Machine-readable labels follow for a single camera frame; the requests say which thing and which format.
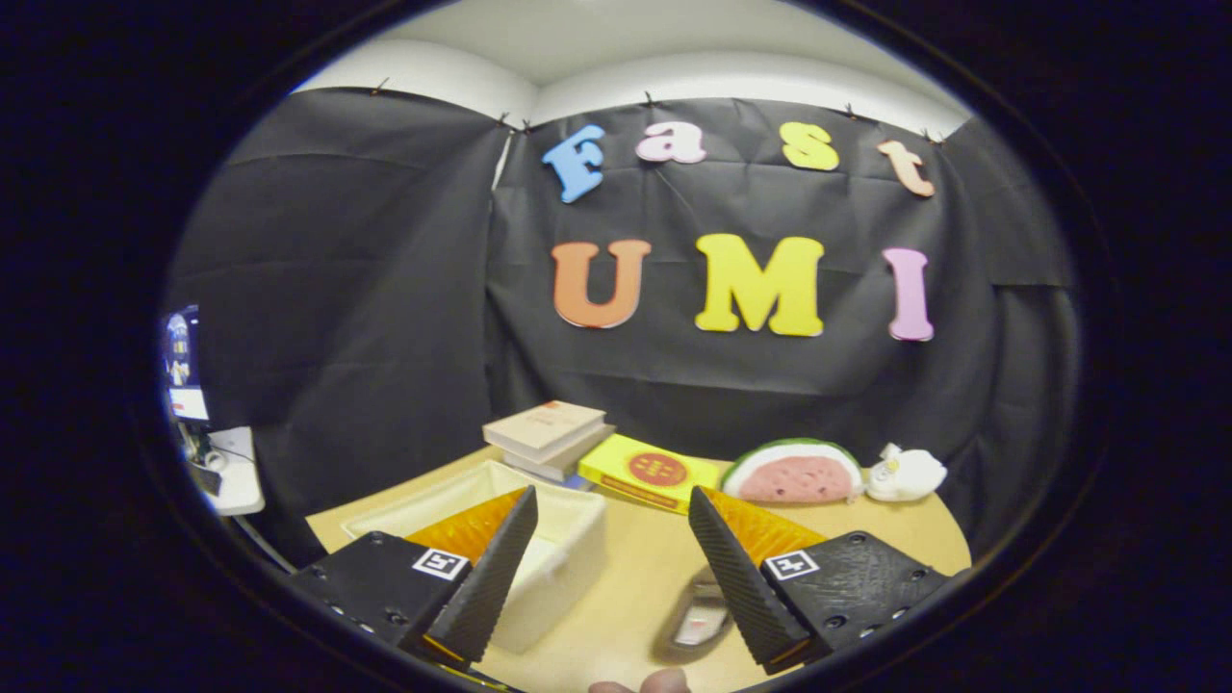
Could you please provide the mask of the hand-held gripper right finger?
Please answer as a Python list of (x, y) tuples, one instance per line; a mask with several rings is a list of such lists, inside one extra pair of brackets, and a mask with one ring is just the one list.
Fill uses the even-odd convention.
[(689, 527), (765, 675), (878, 640), (968, 568), (968, 543), (936, 494), (766, 508), (695, 487)]

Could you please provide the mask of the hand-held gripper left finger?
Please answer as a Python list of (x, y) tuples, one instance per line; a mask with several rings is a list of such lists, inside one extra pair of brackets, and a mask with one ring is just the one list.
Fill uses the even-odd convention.
[(404, 538), (366, 531), (290, 586), (361, 634), (464, 675), (496, 631), (538, 518), (524, 486)]

